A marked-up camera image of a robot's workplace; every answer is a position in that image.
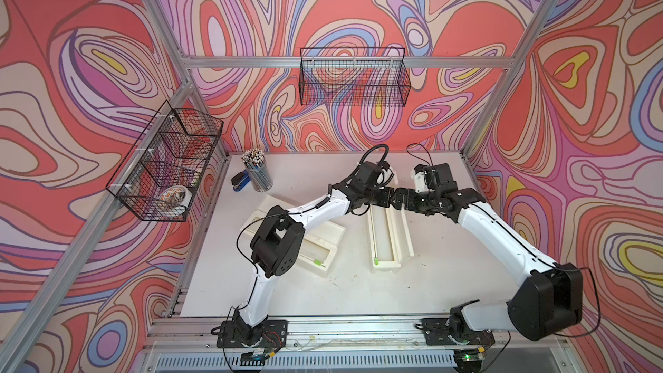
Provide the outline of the cream plastic wrap dispenser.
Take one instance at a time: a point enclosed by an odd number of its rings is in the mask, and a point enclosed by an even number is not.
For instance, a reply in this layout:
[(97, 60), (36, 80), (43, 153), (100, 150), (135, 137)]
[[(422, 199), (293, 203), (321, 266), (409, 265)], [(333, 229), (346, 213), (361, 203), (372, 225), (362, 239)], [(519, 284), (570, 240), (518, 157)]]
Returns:
[[(293, 205), (278, 198), (266, 195), (259, 207), (243, 223), (243, 227), (248, 226), (243, 234), (252, 239), (260, 226), (259, 219), (264, 218), (275, 205), (279, 205), (284, 209), (293, 207)], [(345, 227), (331, 221), (317, 226), (312, 231), (307, 230), (302, 241), (297, 264), (317, 276), (326, 278), (338, 254), (338, 248), (345, 232)]]

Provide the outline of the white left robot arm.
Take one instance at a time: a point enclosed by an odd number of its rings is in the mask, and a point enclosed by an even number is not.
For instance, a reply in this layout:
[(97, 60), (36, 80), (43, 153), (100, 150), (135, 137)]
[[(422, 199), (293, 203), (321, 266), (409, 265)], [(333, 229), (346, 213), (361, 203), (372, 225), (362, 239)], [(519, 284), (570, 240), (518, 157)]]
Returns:
[(253, 328), (267, 319), (276, 284), (280, 277), (295, 265), (308, 231), (364, 205), (389, 207), (392, 193), (392, 188), (367, 188), (357, 191), (334, 185), (327, 195), (301, 207), (272, 207), (250, 243), (250, 259), (255, 264), (257, 273), (247, 302), (238, 310), (241, 320)]

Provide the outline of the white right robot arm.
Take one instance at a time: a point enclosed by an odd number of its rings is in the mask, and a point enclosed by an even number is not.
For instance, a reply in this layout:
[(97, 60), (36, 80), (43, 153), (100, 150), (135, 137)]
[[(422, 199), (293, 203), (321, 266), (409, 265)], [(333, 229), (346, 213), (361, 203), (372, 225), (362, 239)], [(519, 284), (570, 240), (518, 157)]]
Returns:
[(447, 321), (450, 340), (464, 344), (488, 331), (518, 332), (538, 341), (575, 326), (583, 317), (584, 277), (528, 243), (474, 188), (459, 188), (447, 164), (419, 165), (415, 187), (397, 188), (390, 204), (426, 216), (443, 215), (474, 235), (502, 264), (518, 290), (510, 299), (466, 302)]

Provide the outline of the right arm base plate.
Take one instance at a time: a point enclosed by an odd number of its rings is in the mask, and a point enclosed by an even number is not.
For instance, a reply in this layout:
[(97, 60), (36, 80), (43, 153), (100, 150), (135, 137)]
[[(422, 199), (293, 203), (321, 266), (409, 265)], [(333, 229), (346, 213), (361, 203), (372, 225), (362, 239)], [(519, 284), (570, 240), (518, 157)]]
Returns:
[(475, 346), (490, 348), (495, 338), (489, 331), (473, 331), (458, 316), (424, 318), (414, 324), (428, 346)]

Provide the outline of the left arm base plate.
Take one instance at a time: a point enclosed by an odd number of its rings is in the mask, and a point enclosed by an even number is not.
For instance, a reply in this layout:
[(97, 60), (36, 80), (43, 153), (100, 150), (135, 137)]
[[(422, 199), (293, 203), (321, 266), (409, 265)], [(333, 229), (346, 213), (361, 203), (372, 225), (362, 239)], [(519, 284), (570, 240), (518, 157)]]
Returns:
[(219, 349), (279, 350), (287, 344), (288, 321), (266, 319), (257, 326), (250, 327), (241, 319), (232, 319), (212, 328), (210, 334), (217, 338), (216, 345)]

